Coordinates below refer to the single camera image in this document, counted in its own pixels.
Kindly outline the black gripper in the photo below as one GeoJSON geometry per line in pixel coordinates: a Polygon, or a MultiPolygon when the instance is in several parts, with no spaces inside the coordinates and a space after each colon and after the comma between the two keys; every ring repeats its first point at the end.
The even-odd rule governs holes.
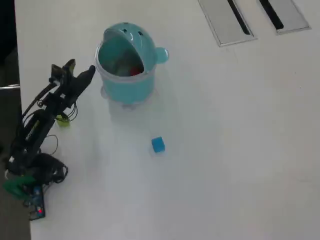
{"type": "Polygon", "coordinates": [[[62,73],[49,78],[46,93],[46,107],[50,109],[70,108],[90,85],[96,72],[96,67],[91,65],[88,70],[74,77],[76,60],[70,59],[63,67],[62,73]]]}

